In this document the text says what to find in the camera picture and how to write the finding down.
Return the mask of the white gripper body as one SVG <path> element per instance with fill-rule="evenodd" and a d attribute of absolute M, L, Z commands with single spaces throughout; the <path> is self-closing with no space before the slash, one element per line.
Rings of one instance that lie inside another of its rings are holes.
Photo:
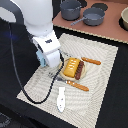
<path fill-rule="evenodd" d="M 59 65 L 59 49 L 61 45 L 54 31 L 45 37 L 33 37 L 32 40 L 37 48 L 36 55 L 42 67 L 46 65 L 49 67 L 56 67 Z"/>

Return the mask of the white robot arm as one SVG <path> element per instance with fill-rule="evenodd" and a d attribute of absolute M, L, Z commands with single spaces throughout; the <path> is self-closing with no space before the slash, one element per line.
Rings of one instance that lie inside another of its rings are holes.
<path fill-rule="evenodd" d="M 53 30 L 52 0 L 0 0 L 0 18 L 23 24 L 32 35 L 40 60 L 50 67 L 60 63 L 60 43 Z"/>

